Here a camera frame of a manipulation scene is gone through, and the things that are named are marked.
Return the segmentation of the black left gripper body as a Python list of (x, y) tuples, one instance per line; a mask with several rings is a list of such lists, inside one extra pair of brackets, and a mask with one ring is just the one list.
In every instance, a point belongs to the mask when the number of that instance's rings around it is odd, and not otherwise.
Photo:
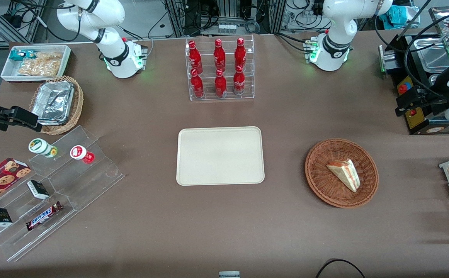
[(418, 92), (422, 93), (423, 95), (421, 104), (419, 104), (419, 107), (421, 107), (422, 109), (425, 109), (425, 107), (432, 105), (449, 103), (449, 87), (447, 86), (447, 83), (435, 83), (430, 88), (418, 86)]

